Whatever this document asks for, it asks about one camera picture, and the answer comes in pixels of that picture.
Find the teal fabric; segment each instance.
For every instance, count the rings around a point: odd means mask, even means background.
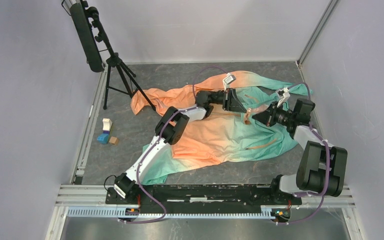
[[[292,85],[292,83],[255,75],[260,77],[259,81],[261,81],[262,87],[271,90]],[[307,96],[307,88],[303,84],[293,87],[290,92],[292,94]],[[268,95],[256,86],[236,88],[236,93],[238,99],[246,109],[257,108],[261,104],[270,105],[271,102],[279,100],[276,93]],[[288,104],[284,104],[283,108],[287,110]],[[293,140],[286,131],[286,127],[280,124],[267,127],[251,117],[249,120],[251,125],[245,125],[238,117],[234,123],[234,135],[231,136],[231,141],[234,141],[238,148],[226,150],[229,161],[244,162],[270,159],[280,156],[297,145],[297,142]],[[185,167],[181,161],[173,159],[171,149],[168,149],[159,159],[154,161],[142,184],[162,184],[166,181],[167,175],[187,170],[190,169]]]

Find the cloth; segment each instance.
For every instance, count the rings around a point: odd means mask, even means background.
[[[282,82],[260,76],[249,71],[235,71],[236,77],[230,87],[236,88],[239,101],[246,109],[261,108],[278,100],[276,93],[268,95],[257,86],[277,90],[291,86]],[[195,92],[219,91],[223,89],[222,79],[225,74],[209,77],[195,85]],[[156,106],[158,114],[164,115],[168,106],[187,108],[195,104],[192,86],[163,91],[151,88],[144,91]],[[304,85],[290,89],[293,94],[306,96]],[[143,107],[149,106],[139,92],[131,100],[131,109],[137,114]],[[203,120],[187,124],[180,140],[171,146],[159,159],[156,159],[144,178],[143,184],[164,183],[167,175],[206,166],[217,165],[226,161],[256,161],[277,157],[292,149],[294,141],[286,128],[280,124],[266,127],[251,116],[255,112],[245,113],[224,111],[221,105],[214,105],[211,115]]]

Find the white wall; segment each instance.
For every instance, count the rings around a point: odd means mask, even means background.
[[[295,61],[329,0],[89,0],[125,62]]]
[[[384,239],[384,1],[339,2],[303,64],[368,240]]]
[[[0,0],[0,240],[44,239],[98,80],[61,1]]]

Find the beige block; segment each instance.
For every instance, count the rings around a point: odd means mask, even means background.
[[[117,144],[119,144],[119,139],[116,138],[115,136],[112,136],[112,137],[109,139],[109,143],[110,143],[110,144],[113,144],[113,145],[117,145]]]

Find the tripod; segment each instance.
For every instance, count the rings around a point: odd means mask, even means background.
[[[120,93],[123,93],[123,94],[127,94],[130,98],[133,98],[135,93],[137,91],[139,91],[145,97],[146,101],[149,103],[151,108],[154,111],[156,111],[156,108],[152,104],[151,100],[145,94],[144,90],[142,90],[141,86],[139,86],[139,84],[136,82],[136,80],[134,78],[134,77],[136,77],[136,74],[134,74],[132,72],[132,70],[119,57],[119,54],[117,52],[114,52],[113,48],[111,47],[110,40],[108,39],[108,36],[107,36],[107,34],[105,33],[105,30],[104,30],[104,27],[101,24],[101,21],[99,19],[99,13],[98,13],[98,10],[96,9],[96,7],[91,6],[86,11],[87,11],[87,13],[86,13],[87,16],[93,19],[92,26],[99,30],[99,33],[97,34],[97,36],[94,37],[95,40],[98,43],[102,42],[102,41],[105,43],[106,50],[108,50],[109,56],[110,56],[106,60],[106,63],[108,64],[108,73],[107,73],[107,76],[106,76],[105,98],[104,98],[104,101],[103,101],[103,109],[104,110],[107,109],[108,90],[112,89],[112,90],[115,90],[117,92],[120,92]],[[110,86],[111,68],[116,68],[117,69],[118,74],[120,74],[121,80],[123,81],[123,84],[124,84],[127,92]],[[130,79],[130,81],[136,86],[136,90],[135,91],[132,91],[132,89],[130,88],[124,73],[126,73],[128,78]]]

